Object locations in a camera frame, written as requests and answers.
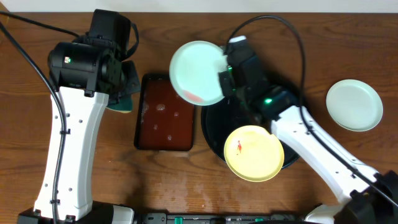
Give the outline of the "green yellow sponge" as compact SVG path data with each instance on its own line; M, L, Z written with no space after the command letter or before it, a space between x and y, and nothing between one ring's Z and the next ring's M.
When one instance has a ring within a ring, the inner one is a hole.
M110 96L106 108L120 113L130 113L133 110L133 100L131 95L120 96L118 98Z

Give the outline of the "light green plate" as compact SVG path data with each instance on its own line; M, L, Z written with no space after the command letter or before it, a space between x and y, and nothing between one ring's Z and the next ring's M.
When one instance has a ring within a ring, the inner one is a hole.
M384 112L382 100L375 89L353 79L338 81L328 90L326 108L334 122L356 132L376 127Z
M222 48L207 41L192 41L174 53L170 81L185 101L198 106L213 105L224 98L218 74L227 66Z

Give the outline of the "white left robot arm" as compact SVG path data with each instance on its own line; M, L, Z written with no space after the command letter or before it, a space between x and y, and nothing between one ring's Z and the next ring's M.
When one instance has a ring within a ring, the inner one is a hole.
M132 223L134 210L95 202L91 175L108 106L130 103L141 87L129 44L137 27L118 12L97 9L89 31L49 53L52 132L44 180L19 223Z

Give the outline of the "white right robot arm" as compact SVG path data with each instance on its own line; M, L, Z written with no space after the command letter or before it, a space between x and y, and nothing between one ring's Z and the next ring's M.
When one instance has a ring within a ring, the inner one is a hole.
M243 36L229 39L223 94L238 98L253 125L234 130L224 144L228 167L240 178L262 182L276 176L284 148L295 151L338 200L305 216L307 223L396 223L397 174L380 174L334 140L304 107L301 93L268 79Z

